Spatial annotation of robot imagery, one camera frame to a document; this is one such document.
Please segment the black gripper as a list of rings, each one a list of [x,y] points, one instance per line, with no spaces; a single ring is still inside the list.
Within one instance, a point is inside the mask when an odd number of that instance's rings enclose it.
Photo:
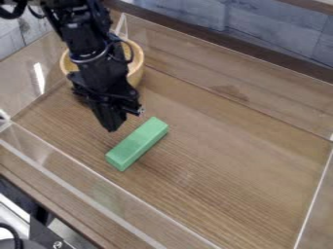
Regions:
[[[138,90],[128,80],[134,55],[126,58],[122,45],[102,45],[70,48],[70,58],[78,67],[69,74],[74,92],[88,101],[102,127],[114,132],[128,115],[144,113]]]

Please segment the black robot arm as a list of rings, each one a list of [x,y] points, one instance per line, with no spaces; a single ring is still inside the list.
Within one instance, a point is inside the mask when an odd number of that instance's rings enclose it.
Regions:
[[[102,0],[0,0],[0,18],[30,12],[46,18],[66,43],[78,67],[69,74],[73,94],[86,102],[102,125],[118,131],[129,115],[142,113],[140,93],[128,80],[134,58],[129,42],[112,31],[110,10]]]

